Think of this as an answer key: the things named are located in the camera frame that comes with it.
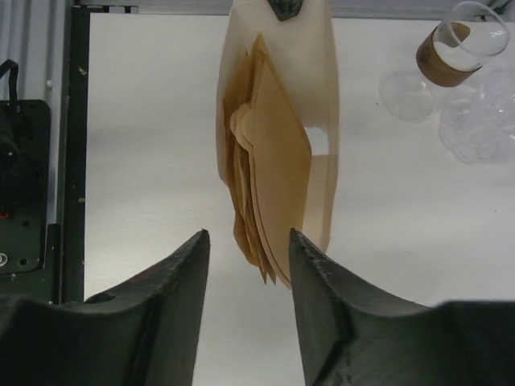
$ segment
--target white table surface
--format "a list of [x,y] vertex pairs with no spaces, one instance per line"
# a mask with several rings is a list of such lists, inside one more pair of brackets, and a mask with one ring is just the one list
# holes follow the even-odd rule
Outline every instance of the white table surface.
[[[290,293],[264,286],[239,252],[229,192],[216,172],[226,23],[92,15],[85,292],[124,281],[206,228],[211,264],[194,385],[299,386]],[[515,298],[514,165],[464,165],[439,141],[438,117],[407,124],[379,104],[379,80],[413,63],[434,26],[334,21],[342,138],[328,254],[427,305]],[[512,42],[481,73],[514,59]]]

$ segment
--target black cable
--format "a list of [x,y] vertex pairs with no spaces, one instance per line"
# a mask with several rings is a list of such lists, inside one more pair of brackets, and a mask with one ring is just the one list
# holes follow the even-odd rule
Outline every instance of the black cable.
[[496,6],[496,4],[498,3],[498,0],[492,0],[491,2],[489,2],[488,4],[485,4],[485,5],[492,8],[492,10],[496,14],[504,14],[504,13],[506,13],[508,6],[511,4],[511,2],[512,2],[512,0],[507,0],[503,4]]
[[18,72],[19,66],[11,59],[0,64],[0,79],[9,72],[9,106],[14,113],[19,113],[18,103]]

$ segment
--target black clip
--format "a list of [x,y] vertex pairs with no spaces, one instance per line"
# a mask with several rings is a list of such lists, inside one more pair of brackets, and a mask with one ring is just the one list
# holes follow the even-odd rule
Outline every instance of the black clip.
[[19,113],[18,103],[18,64],[8,59],[0,65],[0,79],[9,74],[9,104],[8,109],[0,110],[0,177],[13,166],[19,156],[15,142],[13,119]]
[[303,0],[268,0],[268,3],[280,22],[297,16],[303,7]]

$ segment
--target screw hole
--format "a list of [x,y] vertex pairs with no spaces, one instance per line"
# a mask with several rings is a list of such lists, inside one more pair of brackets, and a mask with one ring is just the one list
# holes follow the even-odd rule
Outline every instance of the screw hole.
[[91,298],[86,300],[84,303],[86,304],[97,304],[97,303],[105,303],[113,300],[115,298],[114,295],[108,292],[101,292],[99,294],[93,295]]
[[0,267],[3,267],[5,264],[7,264],[9,258],[5,253],[0,253]]

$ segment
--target brown coffee filter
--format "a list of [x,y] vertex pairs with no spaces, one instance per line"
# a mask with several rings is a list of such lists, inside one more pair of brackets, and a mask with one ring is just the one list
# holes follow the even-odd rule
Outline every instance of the brown coffee filter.
[[[264,279],[290,286],[290,229],[323,251],[330,240],[340,104],[327,0],[305,2],[287,23],[266,2],[234,0],[216,103],[219,173],[239,212],[235,236],[245,235],[238,245]],[[328,136],[328,154],[311,156],[311,127]]]

